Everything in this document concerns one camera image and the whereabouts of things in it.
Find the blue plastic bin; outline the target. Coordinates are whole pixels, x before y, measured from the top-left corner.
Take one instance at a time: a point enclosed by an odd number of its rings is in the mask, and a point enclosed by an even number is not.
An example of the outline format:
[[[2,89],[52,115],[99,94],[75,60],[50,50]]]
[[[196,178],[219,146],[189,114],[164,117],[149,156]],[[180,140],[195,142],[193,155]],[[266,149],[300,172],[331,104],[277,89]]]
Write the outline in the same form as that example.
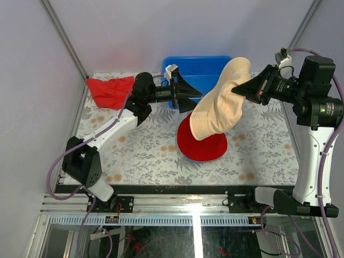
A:
[[[204,97],[212,90],[223,68],[231,61],[230,56],[170,56],[163,60],[161,73],[168,65],[176,64],[182,77]],[[190,98],[199,103],[201,98]]]

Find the blue bucket hat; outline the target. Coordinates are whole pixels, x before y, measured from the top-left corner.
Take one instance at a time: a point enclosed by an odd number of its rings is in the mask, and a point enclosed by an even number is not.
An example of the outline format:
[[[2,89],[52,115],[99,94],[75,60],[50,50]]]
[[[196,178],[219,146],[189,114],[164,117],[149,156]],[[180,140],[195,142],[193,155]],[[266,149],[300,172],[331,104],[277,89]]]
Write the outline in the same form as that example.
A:
[[[195,161],[189,158],[186,158],[186,160],[190,163],[195,163],[195,164],[204,164],[204,163],[208,163],[208,161]]]

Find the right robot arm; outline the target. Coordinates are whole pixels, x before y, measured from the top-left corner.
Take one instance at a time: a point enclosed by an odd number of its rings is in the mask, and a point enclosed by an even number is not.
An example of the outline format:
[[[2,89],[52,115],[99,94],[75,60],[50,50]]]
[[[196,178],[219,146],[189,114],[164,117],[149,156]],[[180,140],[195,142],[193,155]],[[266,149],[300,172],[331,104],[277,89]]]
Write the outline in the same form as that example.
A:
[[[268,65],[250,81],[232,91],[247,100],[267,105],[271,99],[290,103],[301,133],[299,170],[291,191],[256,187],[245,206],[257,212],[264,205],[278,214],[336,218],[339,209],[329,192],[335,131],[343,118],[343,102],[328,96],[335,64],[322,56],[307,56],[299,77],[284,78],[282,69]]]

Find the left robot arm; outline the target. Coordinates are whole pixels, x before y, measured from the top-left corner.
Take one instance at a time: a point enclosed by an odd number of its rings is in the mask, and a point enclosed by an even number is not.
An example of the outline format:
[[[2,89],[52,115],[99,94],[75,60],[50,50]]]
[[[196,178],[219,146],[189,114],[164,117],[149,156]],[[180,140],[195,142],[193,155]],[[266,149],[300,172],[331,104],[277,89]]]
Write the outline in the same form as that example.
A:
[[[68,140],[62,170],[86,190],[94,210],[120,212],[121,209],[118,194],[101,178],[101,152],[142,124],[152,111],[152,103],[170,102],[184,113],[193,110],[197,104],[194,100],[201,98],[202,93],[182,77],[177,65],[169,65],[164,77],[167,85],[157,86],[152,74],[139,73],[115,117],[83,139],[73,136]]]

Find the red hat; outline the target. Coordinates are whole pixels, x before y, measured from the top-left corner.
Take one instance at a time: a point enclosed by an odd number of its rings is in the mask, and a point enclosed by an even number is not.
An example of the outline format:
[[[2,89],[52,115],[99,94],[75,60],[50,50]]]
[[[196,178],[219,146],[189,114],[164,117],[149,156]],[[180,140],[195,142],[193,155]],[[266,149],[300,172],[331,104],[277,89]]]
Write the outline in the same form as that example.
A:
[[[190,128],[189,114],[180,123],[176,144],[180,152],[189,159],[195,161],[214,161],[221,158],[227,151],[228,143],[225,133],[215,134],[198,141],[194,138]]]

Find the beige bucket hat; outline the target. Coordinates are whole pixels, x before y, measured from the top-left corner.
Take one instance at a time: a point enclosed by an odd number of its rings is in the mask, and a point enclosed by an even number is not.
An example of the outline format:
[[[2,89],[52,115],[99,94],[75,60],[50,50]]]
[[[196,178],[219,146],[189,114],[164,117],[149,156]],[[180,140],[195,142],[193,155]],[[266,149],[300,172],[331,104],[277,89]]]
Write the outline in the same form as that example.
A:
[[[233,128],[242,116],[243,96],[232,92],[251,79],[250,61],[237,57],[223,68],[216,86],[196,105],[190,116],[193,137],[204,140]]]

